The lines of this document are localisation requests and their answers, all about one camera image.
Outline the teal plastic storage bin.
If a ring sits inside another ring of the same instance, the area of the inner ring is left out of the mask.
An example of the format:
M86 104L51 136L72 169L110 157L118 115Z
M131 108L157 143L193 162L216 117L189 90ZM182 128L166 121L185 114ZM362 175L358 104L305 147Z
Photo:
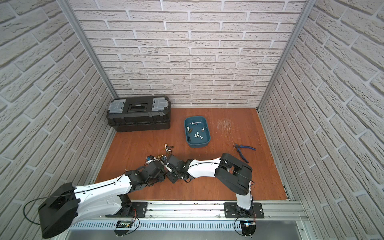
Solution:
M186 140L191 148L204 148L211 141L208 122L203 116L186 118L184 126Z

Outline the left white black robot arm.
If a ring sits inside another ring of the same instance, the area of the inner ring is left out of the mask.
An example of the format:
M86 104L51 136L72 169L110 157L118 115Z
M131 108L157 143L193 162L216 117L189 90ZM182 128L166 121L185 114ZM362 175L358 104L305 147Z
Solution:
M137 216L142 208L134 207L128 194L164 180L164 165L152 161L98 184L63 184L38 208L42 237L55 237L73 224L96 217Z

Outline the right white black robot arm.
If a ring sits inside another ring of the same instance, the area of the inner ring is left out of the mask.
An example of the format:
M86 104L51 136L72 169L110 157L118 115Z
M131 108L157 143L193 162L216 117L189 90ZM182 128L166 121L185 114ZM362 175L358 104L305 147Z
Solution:
M197 178L210 177L222 182L236 194L237 209L244 214L250 214L253 206L251 185L253 169L236 157L224 153L213 160L179 160L175 156L165 157L164 166L168 170L167 177L175 183L178 180L190 182Z

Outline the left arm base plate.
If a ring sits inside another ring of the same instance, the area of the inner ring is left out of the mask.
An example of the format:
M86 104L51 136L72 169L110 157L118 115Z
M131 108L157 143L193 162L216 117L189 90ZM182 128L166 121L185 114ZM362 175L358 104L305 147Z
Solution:
M116 218L128 218L128 217L138 217L144 218L147 212L148 202L131 202L124 204L122 208L114 214Z

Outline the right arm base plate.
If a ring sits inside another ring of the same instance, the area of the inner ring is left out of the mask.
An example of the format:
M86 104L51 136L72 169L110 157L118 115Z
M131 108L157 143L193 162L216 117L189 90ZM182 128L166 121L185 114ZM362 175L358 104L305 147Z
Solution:
M225 217L227 219L249 218L263 219L265 217L261 203L253 202L249 210L240 208L237 203L224 203Z

